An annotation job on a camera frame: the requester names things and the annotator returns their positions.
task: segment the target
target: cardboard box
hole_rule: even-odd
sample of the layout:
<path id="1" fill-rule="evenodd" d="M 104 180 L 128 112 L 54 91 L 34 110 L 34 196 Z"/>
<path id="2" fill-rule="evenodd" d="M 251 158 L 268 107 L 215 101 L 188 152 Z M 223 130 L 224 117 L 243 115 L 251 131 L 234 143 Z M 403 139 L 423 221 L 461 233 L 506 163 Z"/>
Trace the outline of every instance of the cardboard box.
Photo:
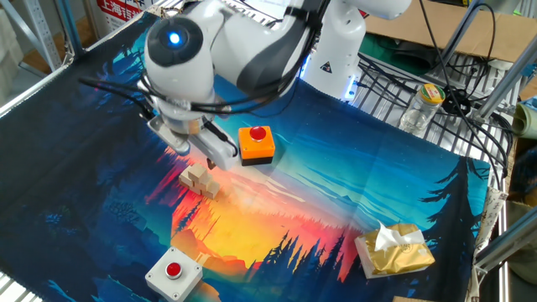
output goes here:
<path id="1" fill-rule="evenodd" d="M 443 49 L 455 33 L 467 9 L 428 0 L 424 0 L 424 5 L 436 43 Z M 496 13 L 496 28 L 491 57 L 515 62 L 537 34 L 537 21 L 532 18 Z M 391 21 L 370 16 L 366 19 L 366 29 L 371 34 L 433 45 L 419 0 L 412 0 L 409 9 Z M 480 11 L 462 37 L 456 51 L 486 57 L 492 36 L 491 14 L 488 10 Z"/>

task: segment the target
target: gold tissue box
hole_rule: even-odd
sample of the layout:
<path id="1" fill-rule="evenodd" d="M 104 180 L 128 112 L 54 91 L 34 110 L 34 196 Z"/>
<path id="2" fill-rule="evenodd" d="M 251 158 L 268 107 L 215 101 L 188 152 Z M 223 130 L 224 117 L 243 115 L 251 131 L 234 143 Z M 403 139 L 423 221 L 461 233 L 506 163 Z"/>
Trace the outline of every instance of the gold tissue box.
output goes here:
<path id="1" fill-rule="evenodd" d="M 383 232 L 384 248 L 375 251 L 380 231 Z M 418 272 L 435 262 L 423 234 L 414 224 L 381 226 L 356 238 L 355 243 L 368 279 Z"/>

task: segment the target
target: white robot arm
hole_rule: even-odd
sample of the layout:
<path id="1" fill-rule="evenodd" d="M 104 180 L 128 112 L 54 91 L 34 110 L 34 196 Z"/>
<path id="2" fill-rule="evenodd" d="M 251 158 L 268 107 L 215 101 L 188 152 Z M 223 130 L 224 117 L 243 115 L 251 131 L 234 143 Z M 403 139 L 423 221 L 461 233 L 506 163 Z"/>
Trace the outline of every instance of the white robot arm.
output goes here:
<path id="1" fill-rule="evenodd" d="M 336 99 L 352 101 L 357 89 L 353 83 L 359 79 L 358 51 L 366 34 L 365 20 L 357 8 L 391 20 L 404 13 L 411 3 L 412 0 L 331 1 L 302 80 Z"/>
<path id="2" fill-rule="evenodd" d="M 216 113 L 226 112 L 226 104 L 218 104 L 215 97 L 214 74 L 251 98 L 285 93 L 310 53 L 321 15 L 325 15 L 321 39 L 309 64 L 322 64 L 309 68 L 304 79 L 340 98 L 341 86 L 356 73 L 353 61 L 365 34 L 364 26 L 358 24 L 363 19 L 357 7 L 395 18 L 411 0 L 332 0 L 330 5 L 327 1 L 292 0 L 276 30 L 218 0 L 197 3 L 188 13 L 155 24 L 145 45 L 147 75 L 138 83 L 152 92 L 148 101 L 159 112 L 149 127 L 179 154 L 188 153 L 190 141 L 210 163 L 230 169 L 237 162 L 238 150 L 231 137 L 212 122 Z M 330 73 L 320 68 L 325 61 L 332 66 Z M 322 83 L 325 74 L 332 75 L 328 81 L 337 85 Z"/>

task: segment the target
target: red button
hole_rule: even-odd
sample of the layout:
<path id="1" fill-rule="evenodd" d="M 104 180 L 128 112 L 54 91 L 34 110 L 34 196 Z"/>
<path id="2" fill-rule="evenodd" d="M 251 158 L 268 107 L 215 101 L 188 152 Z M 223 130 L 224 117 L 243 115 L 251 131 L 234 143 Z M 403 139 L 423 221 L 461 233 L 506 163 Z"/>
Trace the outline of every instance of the red button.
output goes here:
<path id="1" fill-rule="evenodd" d="M 177 279 L 181 275 L 181 266 L 178 263 L 168 264 L 166 274 L 170 279 Z"/>
<path id="2" fill-rule="evenodd" d="M 263 127 L 257 126 L 250 129 L 250 137 L 252 139 L 260 141 L 267 136 L 267 131 Z"/>

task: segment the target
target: jar lid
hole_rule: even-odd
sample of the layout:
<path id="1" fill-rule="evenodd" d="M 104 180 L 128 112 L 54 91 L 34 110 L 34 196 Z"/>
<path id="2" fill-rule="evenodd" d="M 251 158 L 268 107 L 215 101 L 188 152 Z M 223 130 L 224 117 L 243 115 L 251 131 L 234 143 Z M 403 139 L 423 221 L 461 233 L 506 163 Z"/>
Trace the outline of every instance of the jar lid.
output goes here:
<path id="1" fill-rule="evenodd" d="M 442 88 L 434 84 L 425 84 L 420 89 L 420 95 L 424 101 L 431 104 L 441 104 L 446 99 L 446 94 Z"/>

